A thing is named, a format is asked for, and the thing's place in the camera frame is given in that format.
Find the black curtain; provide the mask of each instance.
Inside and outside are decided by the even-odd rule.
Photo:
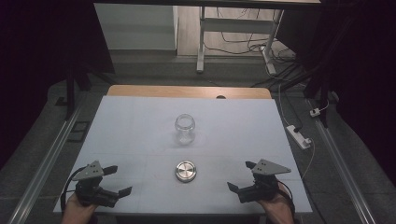
[[[396,3],[367,1],[339,46],[332,70],[337,110],[396,184]]]
[[[90,70],[114,73],[92,1],[0,1],[0,167],[71,64],[77,80]]]

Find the metal lid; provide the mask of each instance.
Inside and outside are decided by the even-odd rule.
[[[197,174],[194,163],[191,161],[183,161],[176,167],[176,177],[183,183],[192,181]]]

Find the glass jar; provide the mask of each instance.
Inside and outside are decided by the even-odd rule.
[[[177,131],[177,141],[181,145],[188,145],[195,139],[195,121],[191,115],[182,114],[177,117],[175,122]]]

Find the white table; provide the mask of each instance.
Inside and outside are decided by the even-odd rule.
[[[196,138],[188,146],[175,141],[175,120],[187,113],[196,122]],[[200,99],[105,96],[96,113],[73,171],[99,160],[118,165],[101,187],[118,191],[133,186],[132,194],[114,208],[98,212],[115,215],[243,215],[262,214],[257,203],[240,203],[227,182],[251,186],[245,161],[261,158],[289,167],[278,175],[294,196],[297,213],[312,212],[276,103],[271,99]],[[179,182],[175,168],[192,161],[197,176]],[[60,212],[59,203],[54,212]]]

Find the wooden table edge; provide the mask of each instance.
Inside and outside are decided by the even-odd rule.
[[[107,95],[209,99],[223,96],[226,99],[272,99],[271,93],[265,88],[235,87],[113,85],[108,89]]]

